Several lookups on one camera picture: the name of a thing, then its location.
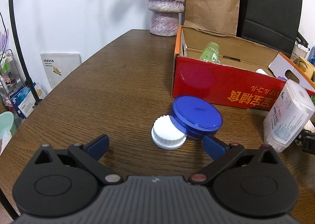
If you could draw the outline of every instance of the dark brown tabletop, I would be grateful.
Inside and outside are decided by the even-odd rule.
[[[130,30],[69,74],[22,124],[0,156],[0,186],[11,203],[12,187],[41,144],[55,149],[86,143],[102,133],[110,149],[100,160],[117,174],[184,175],[211,159],[200,141],[187,140],[176,150],[158,148],[151,139],[156,118],[168,114],[175,37]],[[257,149],[263,143],[267,111],[216,106],[223,116],[217,137]],[[315,156],[291,145],[282,159],[300,185],[293,216],[315,222]],[[9,220],[4,211],[0,222]]]

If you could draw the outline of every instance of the green trash bin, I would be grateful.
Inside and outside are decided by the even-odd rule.
[[[10,131],[12,137],[16,133],[14,115],[9,111],[0,114],[0,139],[2,139],[5,131]]]

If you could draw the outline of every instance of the round blue container lid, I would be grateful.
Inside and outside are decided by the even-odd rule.
[[[193,96],[179,96],[173,103],[173,115],[176,119],[174,125],[182,130],[179,125],[189,126],[193,129],[212,132],[222,126],[220,112],[210,103]]]

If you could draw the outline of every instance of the vase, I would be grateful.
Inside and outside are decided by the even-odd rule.
[[[150,33],[160,36],[175,36],[178,30],[178,14],[184,11],[185,0],[149,0],[153,12]]]

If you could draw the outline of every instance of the black paper bag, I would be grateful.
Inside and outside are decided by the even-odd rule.
[[[302,0],[240,0],[237,36],[291,55]]]

